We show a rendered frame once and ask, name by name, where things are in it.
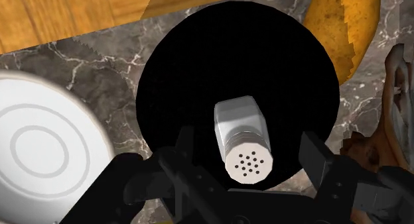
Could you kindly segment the white salt shaker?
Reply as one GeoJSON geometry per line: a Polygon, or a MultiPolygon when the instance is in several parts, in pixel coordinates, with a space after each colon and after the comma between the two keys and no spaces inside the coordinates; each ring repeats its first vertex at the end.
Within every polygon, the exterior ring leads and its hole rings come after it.
{"type": "Polygon", "coordinates": [[[273,156],[265,117],[252,96],[218,102],[214,130],[231,179],[256,184],[270,174],[273,156]]]}

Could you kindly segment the yellow banana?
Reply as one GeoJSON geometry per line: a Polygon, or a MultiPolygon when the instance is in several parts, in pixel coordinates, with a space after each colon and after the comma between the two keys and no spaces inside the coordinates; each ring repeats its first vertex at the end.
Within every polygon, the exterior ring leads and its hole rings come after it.
{"type": "Polygon", "coordinates": [[[340,84],[358,69],[380,19],[381,0],[311,0],[303,20],[328,53],[340,84]]]}

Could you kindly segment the white round plate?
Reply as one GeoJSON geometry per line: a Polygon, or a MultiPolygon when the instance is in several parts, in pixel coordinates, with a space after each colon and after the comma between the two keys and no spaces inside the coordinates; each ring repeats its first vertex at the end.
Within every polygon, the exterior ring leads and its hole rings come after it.
{"type": "Polygon", "coordinates": [[[101,123],[67,89],[0,70],[0,224],[58,224],[114,155],[101,123]]]}

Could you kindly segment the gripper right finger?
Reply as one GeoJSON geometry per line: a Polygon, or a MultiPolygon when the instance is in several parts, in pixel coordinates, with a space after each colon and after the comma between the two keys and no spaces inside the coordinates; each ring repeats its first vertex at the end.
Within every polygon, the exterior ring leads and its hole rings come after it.
{"type": "Polygon", "coordinates": [[[352,209],[375,224],[414,224],[414,174],[398,166],[373,173],[333,154],[313,132],[301,136],[299,162],[317,190],[307,224],[351,224],[352,209]]]}

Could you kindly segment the black round plate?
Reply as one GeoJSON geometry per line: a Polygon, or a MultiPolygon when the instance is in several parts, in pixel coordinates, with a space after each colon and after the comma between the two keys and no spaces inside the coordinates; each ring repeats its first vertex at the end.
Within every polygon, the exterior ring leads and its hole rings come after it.
{"type": "Polygon", "coordinates": [[[340,89],[323,46],[301,23],[275,8],[227,1],[182,20],[158,43],[139,79],[137,122],[152,151],[175,144],[194,127],[195,165],[225,188],[238,188],[222,162],[214,106],[250,95],[269,132],[273,169],[255,190],[296,174],[301,135],[326,140],[335,124],[340,89]]]}

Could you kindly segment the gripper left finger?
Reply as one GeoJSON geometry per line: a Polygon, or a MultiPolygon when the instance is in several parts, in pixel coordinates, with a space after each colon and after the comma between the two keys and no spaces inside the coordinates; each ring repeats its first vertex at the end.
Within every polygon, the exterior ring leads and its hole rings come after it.
{"type": "Polygon", "coordinates": [[[191,162],[193,127],[183,127],[176,145],[144,160],[115,156],[60,224],[131,224],[147,200],[161,199],[174,224],[225,224],[214,181],[191,162]]]}

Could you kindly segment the brown and grey figure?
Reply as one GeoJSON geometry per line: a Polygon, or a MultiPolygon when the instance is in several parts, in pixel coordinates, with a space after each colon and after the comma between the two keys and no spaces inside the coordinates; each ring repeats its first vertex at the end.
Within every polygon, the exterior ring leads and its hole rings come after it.
{"type": "Polygon", "coordinates": [[[404,45],[396,44],[386,56],[381,116],[373,135],[354,131],[342,141],[340,154],[372,172],[400,166],[414,174],[414,60],[403,55],[404,45]]]}

